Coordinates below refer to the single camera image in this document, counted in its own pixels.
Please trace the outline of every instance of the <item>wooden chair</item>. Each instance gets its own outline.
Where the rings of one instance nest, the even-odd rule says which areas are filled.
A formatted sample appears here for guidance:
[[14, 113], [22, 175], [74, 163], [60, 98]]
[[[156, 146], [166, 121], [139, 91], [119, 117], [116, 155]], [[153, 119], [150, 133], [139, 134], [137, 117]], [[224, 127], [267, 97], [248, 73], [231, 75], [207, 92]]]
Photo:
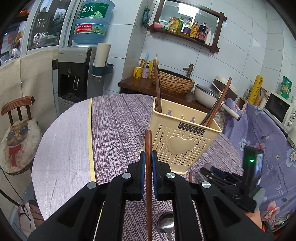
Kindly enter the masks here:
[[[25, 96], [5, 104], [1, 116], [8, 113], [11, 126], [0, 143], [0, 165], [9, 175], [18, 175], [33, 164], [37, 148], [41, 141], [41, 129], [32, 119], [30, 105], [35, 102], [33, 96]], [[26, 106], [28, 119], [22, 118], [20, 108]], [[11, 111], [17, 109], [19, 121], [13, 122]]]

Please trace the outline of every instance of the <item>jianhao label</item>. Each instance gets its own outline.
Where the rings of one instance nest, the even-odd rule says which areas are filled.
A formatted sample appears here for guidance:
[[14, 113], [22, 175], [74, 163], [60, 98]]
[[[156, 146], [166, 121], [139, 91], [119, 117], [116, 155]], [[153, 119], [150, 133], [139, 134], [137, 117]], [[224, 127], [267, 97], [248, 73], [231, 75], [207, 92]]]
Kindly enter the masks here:
[[205, 129], [198, 128], [196, 126], [187, 125], [187, 124], [182, 123], [182, 122], [180, 122], [180, 124], [178, 125], [178, 129], [185, 130], [185, 131], [190, 131], [190, 132], [200, 134], [200, 135], [203, 135], [204, 132], [205, 132]]

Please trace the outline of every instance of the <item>heart emblem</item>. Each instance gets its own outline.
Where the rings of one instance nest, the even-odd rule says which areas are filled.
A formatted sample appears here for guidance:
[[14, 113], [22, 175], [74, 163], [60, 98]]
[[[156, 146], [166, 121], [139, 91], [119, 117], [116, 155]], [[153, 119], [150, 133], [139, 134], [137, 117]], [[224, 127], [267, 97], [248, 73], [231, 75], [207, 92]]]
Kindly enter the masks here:
[[172, 136], [167, 140], [167, 146], [171, 153], [174, 155], [181, 154], [183, 152], [193, 149], [195, 145], [194, 140], [183, 139], [179, 136]]

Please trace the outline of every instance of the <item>green stacked jar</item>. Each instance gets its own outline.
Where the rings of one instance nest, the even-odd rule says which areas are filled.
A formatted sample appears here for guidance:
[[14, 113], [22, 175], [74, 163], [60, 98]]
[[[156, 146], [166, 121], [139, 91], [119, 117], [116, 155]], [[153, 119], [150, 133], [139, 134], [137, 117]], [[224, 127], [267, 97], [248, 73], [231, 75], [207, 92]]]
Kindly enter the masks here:
[[291, 92], [291, 87], [292, 87], [293, 83], [291, 80], [289, 80], [286, 76], [283, 76], [283, 81], [281, 83], [281, 88], [278, 92], [278, 94], [285, 98], [288, 99], [289, 98], [289, 94]]

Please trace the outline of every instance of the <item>round table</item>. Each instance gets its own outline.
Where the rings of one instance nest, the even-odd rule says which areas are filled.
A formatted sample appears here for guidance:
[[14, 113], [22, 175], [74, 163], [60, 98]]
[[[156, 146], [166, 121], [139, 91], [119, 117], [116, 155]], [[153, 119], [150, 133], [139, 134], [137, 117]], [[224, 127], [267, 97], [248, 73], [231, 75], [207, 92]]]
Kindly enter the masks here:
[[[32, 180], [40, 211], [47, 219], [90, 181], [111, 181], [139, 160], [153, 97], [136, 94], [99, 96], [75, 104], [44, 134], [36, 153]], [[242, 174], [242, 160], [224, 134], [189, 169], [193, 182], [204, 180], [206, 163]], [[189, 179], [189, 172], [184, 177]], [[147, 240], [146, 197], [127, 201], [122, 240]], [[152, 200], [153, 240], [167, 240], [156, 228], [171, 201]]]

